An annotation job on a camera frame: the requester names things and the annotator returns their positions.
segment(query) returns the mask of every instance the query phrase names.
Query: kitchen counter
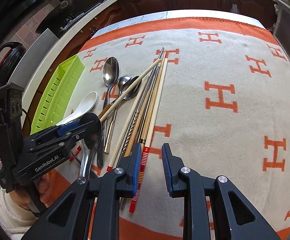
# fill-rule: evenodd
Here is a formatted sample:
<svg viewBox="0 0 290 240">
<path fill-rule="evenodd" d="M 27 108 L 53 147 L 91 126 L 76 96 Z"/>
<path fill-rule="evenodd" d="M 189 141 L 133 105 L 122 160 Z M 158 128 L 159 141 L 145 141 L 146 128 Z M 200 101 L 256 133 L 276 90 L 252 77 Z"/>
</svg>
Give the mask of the kitchen counter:
<svg viewBox="0 0 290 240">
<path fill-rule="evenodd" d="M 49 70 L 51 64 L 54 62 L 59 53 L 63 50 L 63 48 L 69 43 L 69 41 L 95 16 L 97 16 L 104 9 L 117 2 L 118 0 L 106 0 L 97 7 L 95 7 L 92 11 L 86 14 L 82 19 L 80 19 L 72 28 L 70 28 L 59 41 L 51 48 L 51 50 L 47 53 L 45 58 L 42 60 L 35 73 L 32 76 L 28 86 L 25 88 L 23 94 L 22 107 L 25 110 L 28 110 L 31 101 L 35 95 L 35 92 L 41 83 L 44 75 Z M 286 7 L 287 10 L 290 10 L 290 6 L 282 2 L 281 0 L 273 0 L 280 4 L 283 7 Z"/>
</svg>

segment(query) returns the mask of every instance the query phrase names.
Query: human hand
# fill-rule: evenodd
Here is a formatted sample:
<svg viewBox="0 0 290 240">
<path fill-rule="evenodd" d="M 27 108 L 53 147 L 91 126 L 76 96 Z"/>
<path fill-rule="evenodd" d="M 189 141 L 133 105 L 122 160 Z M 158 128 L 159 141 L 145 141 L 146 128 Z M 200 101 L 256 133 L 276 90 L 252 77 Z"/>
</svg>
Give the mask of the human hand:
<svg viewBox="0 0 290 240">
<path fill-rule="evenodd" d="M 40 177 L 37 190 L 40 193 L 40 201 L 46 205 L 52 190 L 48 173 Z M 17 205 L 30 210 L 28 206 L 30 196 L 24 188 L 16 186 L 12 192 L 9 192 L 9 196 Z"/>
</svg>

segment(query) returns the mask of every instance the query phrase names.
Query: red striped chopstick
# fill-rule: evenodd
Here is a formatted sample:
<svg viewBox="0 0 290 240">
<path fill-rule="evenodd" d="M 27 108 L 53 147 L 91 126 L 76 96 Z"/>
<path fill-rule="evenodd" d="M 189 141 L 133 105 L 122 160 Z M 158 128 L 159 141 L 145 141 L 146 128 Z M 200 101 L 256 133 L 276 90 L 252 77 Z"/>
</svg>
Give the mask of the red striped chopstick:
<svg viewBox="0 0 290 240">
<path fill-rule="evenodd" d="M 77 149 L 73 152 L 73 155 L 77 156 L 78 153 L 81 151 L 80 145 L 77 147 Z M 74 160 L 73 156 L 70 156 L 69 161 L 72 162 Z"/>
<path fill-rule="evenodd" d="M 141 161 L 140 161 L 138 189 L 137 189 L 136 195 L 133 197 L 133 199 L 131 201 L 131 204 L 130 204 L 130 207 L 129 207 L 129 212 L 130 213 L 134 213 L 134 211 L 135 211 L 136 202 L 137 202 L 138 195 L 139 195 L 139 190 L 140 190 L 140 187 L 141 187 L 141 184 L 142 184 L 142 181 L 143 181 L 143 177 L 144 177 L 146 162 L 147 162 L 147 158 L 148 158 L 148 154 L 149 154 L 149 147 L 150 147 L 150 143 L 152 141 L 155 121 L 156 121 L 158 107 L 159 107 L 159 101 L 160 101 L 162 90 L 163 90 L 165 73 L 166 73 L 166 68 L 167 68 L 167 62 L 168 62 L 168 59 L 165 58 L 164 59 L 164 63 L 163 63 L 162 75 L 161 75 L 161 78 L 160 78 L 160 81 L 159 81 L 159 85 L 158 85 L 158 91 L 157 91 L 157 96 L 156 96 L 156 99 L 155 99 L 154 109 L 153 109 L 152 117 L 151 117 L 150 124 L 149 124 L 149 130 L 148 130 L 148 134 L 147 134 L 147 138 L 146 138 L 146 142 L 145 142 L 142 158 L 141 158 Z"/>
</svg>

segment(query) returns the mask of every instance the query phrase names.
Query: metal spoon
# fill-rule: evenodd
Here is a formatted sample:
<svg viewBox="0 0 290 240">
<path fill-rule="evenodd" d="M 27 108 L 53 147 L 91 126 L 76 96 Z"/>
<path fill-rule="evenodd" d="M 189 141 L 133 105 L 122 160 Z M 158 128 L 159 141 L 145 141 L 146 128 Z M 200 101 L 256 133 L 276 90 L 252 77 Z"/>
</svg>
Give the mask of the metal spoon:
<svg viewBox="0 0 290 240">
<path fill-rule="evenodd" d="M 106 60 L 103 67 L 103 80 L 104 80 L 105 85 L 108 87 L 104 104 L 103 104 L 103 109 L 108 104 L 109 93 L 114 87 L 114 85 L 117 83 L 118 77 L 119 77 L 118 61 L 115 57 L 110 57 Z M 103 137 L 97 149 L 97 166 L 99 168 L 104 167 L 104 163 L 105 163 L 104 148 L 105 148 L 105 139 L 107 138 L 106 126 L 107 126 L 107 121 L 105 120 L 102 123 Z"/>
<path fill-rule="evenodd" d="M 121 94 L 123 92 L 126 91 L 126 89 L 138 78 L 139 76 L 136 76 L 134 78 L 131 78 L 130 76 L 122 76 L 119 78 L 118 80 L 118 87 L 119 87 L 119 95 L 118 97 L 121 96 Z M 141 82 L 132 90 L 130 91 L 125 97 L 124 97 L 124 100 L 130 100 L 132 99 L 133 97 L 135 97 L 138 93 L 138 90 L 140 88 L 140 85 L 141 85 Z M 106 137 L 106 141 L 105 141 L 105 149 L 104 149 L 104 152 L 106 154 L 109 153 L 109 148 L 110 148 L 110 142 L 112 140 L 112 133 L 113 133 L 113 130 L 114 130 L 114 126 L 115 126 L 115 120 L 116 120 L 116 116 L 117 116 L 117 110 L 118 110 L 118 107 L 115 108 L 114 110 L 114 113 L 113 113 L 113 117 L 112 117 L 112 120 L 109 124 L 109 128 L 108 128 L 108 134 L 107 134 L 107 137 Z"/>
<path fill-rule="evenodd" d="M 79 141 L 82 151 L 79 176 L 88 179 L 91 162 L 102 137 L 102 128 L 99 117 L 92 112 L 84 114 L 79 121 L 80 125 L 86 123 L 90 123 L 85 131 L 86 136 Z"/>
</svg>

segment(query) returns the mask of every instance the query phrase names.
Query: orange blanket border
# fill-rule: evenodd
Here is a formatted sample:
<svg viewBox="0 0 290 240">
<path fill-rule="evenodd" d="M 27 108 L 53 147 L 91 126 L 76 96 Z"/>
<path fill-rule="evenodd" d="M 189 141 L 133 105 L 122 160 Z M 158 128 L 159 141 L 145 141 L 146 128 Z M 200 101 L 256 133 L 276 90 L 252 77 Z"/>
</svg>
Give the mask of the orange blanket border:
<svg viewBox="0 0 290 240">
<path fill-rule="evenodd" d="M 276 39 L 268 30 L 251 24 L 219 18 L 185 17 L 185 18 L 171 18 L 143 22 L 126 26 L 120 29 L 116 29 L 90 39 L 83 45 L 83 47 L 79 52 L 109 41 L 113 41 L 119 38 L 128 37 L 140 33 L 148 33 L 162 30 L 181 30 L 181 29 L 227 31 L 246 36 L 252 36 L 279 46 Z"/>
</svg>

